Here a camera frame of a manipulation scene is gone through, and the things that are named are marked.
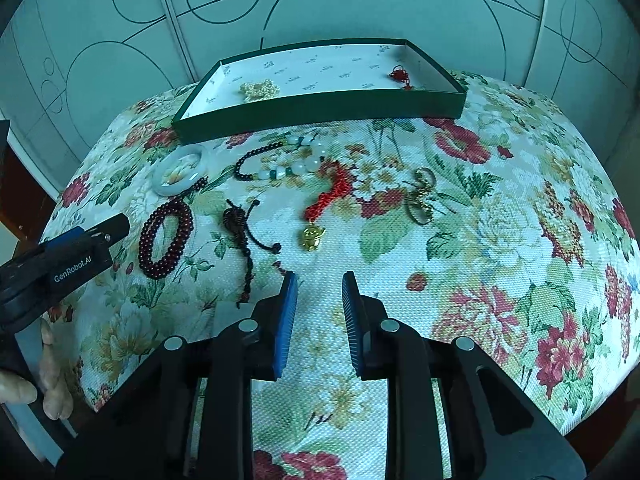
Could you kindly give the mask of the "person's left hand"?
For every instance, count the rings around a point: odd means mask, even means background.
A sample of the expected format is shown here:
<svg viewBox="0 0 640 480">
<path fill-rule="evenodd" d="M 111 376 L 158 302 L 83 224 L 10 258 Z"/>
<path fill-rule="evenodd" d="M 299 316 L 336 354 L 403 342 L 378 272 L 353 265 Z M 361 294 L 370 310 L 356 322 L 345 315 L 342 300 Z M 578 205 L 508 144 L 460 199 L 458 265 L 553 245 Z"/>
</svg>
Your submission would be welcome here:
<svg viewBox="0 0 640 480">
<path fill-rule="evenodd" d="M 44 414 L 52 420 L 69 419 L 73 413 L 74 401 L 54 352 L 54 335 L 50 324 L 44 318 L 40 321 L 40 335 L 43 348 L 39 362 L 39 378 L 43 386 Z M 2 404 L 31 404 L 35 400 L 37 388 L 31 382 L 2 370 Z"/>
</svg>

